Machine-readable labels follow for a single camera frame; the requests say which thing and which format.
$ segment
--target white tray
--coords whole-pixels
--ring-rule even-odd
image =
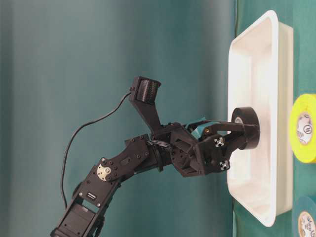
[[[228,188],[267,227],[292,208],[292,104],[293,28],[270,10],[232,41],[228,76],[229,121],[234,108],[251,106],[261,132],[256,149],[232,154]]]

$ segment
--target teal tape roll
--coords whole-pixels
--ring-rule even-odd
[[[294,237],[316,237],[316,196],[302,196],[292,212]]]

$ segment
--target teal fabric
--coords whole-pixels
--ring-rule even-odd
[[[237,34],[267,10],[276,11],[279,21],[294,28],[294,100],[304,93],[316,93],[316,3],[312,0],[238,0]],[[300,163],[294,157],[293,201],[302,195],[315,195],[316,165]],[[276,218],[271,228],[264,227],[237,201],[234,201],[238,237],[288,237],[292,233],[292,211]]]
[[[1,236],[48,236],[63,215],[59,191],[72,132],[114,106],[142,75],[162,83],[162,123],[226,120],[232,0],[1,0]],[[81,131],[65,190],[124,140],[149,132],[127,101]],[[183,178],[174,167],[122,184],[101,236],[230,237],[226,174]]]

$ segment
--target yellow tape roll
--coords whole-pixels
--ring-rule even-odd
[[[316,163],[316,94],[303,94],[295,101],[290,118],[290,142],[298,160]]]

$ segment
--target wire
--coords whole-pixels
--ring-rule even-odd
[[[170,143],[167,143],[167,142],[164,142],[164,141],[151,140],[151,141],[147,142],[147,145],[149,145],[149,146],[157,145],[157,146],[162,147],[163,149],[165,149],[168,152],[172,151],[172,145]]]
[[[65,192],[64,192],[64,176],[65,176],[65,169],[66,169],[66,161],[67,161],[67,156],[68,156],[69,148],[70,148],[70,146],[71,146],[71,144],[72,144],[72,142],[73,142],[75,136],[76,136],[76,135],[78,134],[78,132],[79,132],[81,129],[83,129],[84,127],[86,127],[86,126],[88,126],[88,125],[91,125],[91,124],[94,124],[94,123],[96,123],[96,122],[98,122],[98,121],[101,121],[101,120],[105,119],[106,117],[110,116],[111,114],[113,114],[116,110],[118,110],[118,108],[121,106],[121,104],[123,103],[123,101],[125,100],[125,98],[126,98],[127,96],[129,96],[130,94],[131,94],[131,92],[125,94],[125,95],[121,98],[121,100],[120,100],[118,106],[116,106],[115,109],[113,109],[112,111],[108,112],[106,115],[104,115],[104,116],[102,116],[102,117],[100,117],[100,118],[98,118],[98,119],[96,119],[96,120],[93,120],[93,121],[90,121],[90,122],[87,122],[87,123],[81,125],[81,127],[79,127],[79,128],[73,133],[73,135],[71,136],[71,139],[70,139],[70,141],[69,141],[69,143],[68,143],[68,145],[67,145],[67,147],[66,147],[66,150],[65,150],[64,161],[63,161],[63,166],[62,166],[62,170],[61,170],[61,179],[60,179],[60,191],[61,191],[61,196],[62,196],[63,201],[64,201],[65,209],[67,208],[67,200],[66,200]]]

